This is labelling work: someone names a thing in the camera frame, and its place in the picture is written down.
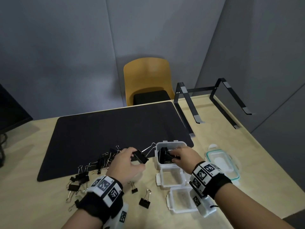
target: right hand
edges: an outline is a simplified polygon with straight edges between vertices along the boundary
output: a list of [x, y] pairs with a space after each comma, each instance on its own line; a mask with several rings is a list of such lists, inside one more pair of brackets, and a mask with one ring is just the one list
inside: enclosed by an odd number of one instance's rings
[[183, 169], [186, 173], [192, 174], [195, 166], [204, 159], [190, 147], [180, 146], [178, 149], [169, 151], [171, 155], [179, 156], [181, 159], [173, 158], [172, 162]]

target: forearm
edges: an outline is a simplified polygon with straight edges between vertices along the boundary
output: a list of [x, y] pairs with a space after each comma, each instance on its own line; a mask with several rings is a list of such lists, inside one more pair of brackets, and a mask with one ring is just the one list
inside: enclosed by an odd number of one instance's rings
[[89, 215], [85, 210], [77, 210], [63, 225], [62, 229], [101, 229], [102, 221]]
[[293, 228], [231, 183], [218, 190], [215, 202], [235, 229]]

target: hand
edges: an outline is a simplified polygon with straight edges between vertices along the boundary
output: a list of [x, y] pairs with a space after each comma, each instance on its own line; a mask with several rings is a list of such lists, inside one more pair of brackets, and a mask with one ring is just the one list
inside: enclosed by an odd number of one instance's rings
[[190, 147], [181, 146], [178, 149], [169, 151], [171, 155], [179, 156], [181, 159], [173, 158], [172, 162], [183, 169], [186, 173], [191, 174], [195, 166], [204, 159]]
[[123, 149], [111, 162], [106, 175], [118, 180], [123, 186], [127, 184], [134, 176], [145, 170], [144, 164], [133, 165], [131, 162], [132, 152], [137, 151], [133, 147]]

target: left hand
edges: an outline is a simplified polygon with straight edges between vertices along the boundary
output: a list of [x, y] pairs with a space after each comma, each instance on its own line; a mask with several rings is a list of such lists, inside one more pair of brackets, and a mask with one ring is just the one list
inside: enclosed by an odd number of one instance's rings
[[133, 147], [123, 149], [111, 162], [106, 175], [118, 180], [123, 186], [134, 176], [145, 170], [144, 164], [133, 165], [131, 162], [132, 153], [137, 151]]

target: desk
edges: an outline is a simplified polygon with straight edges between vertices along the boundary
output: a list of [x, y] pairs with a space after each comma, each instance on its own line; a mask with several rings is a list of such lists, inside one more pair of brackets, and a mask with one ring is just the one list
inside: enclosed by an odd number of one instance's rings
[[[305, 208], [305, 193], [234, 116], [241, 126], [238, 130], [208, 95], [192, 100], [205, 124], [195, 123], [184, 99], [179, 104], [196, 135], [194, 149], [201, 156], [215, 143], [237, 157], [242, 164], [238, 187], [279, 217]], [[0, 228], [60, 228], [75, 211], [68, 212], [73, 203], [65, 203], [69, 177], [36, 181], [57, 119], [32, 121], [8, 133], [6, 163], [0, 169]], [[129, 185], [124, 188], [123, 199], [129, 204], [125, 228], [232, 228], [219, 209], [207, 218], [198, 212], [172, 214], [166, 206], [168, 189], [156, 186], [157, 172], [155, 158], [151, 158], [146, 170], [134, 179], [139, 192], [132, 194]], [[146, 189], [152, 191], [149, 209], [139, 206]]]

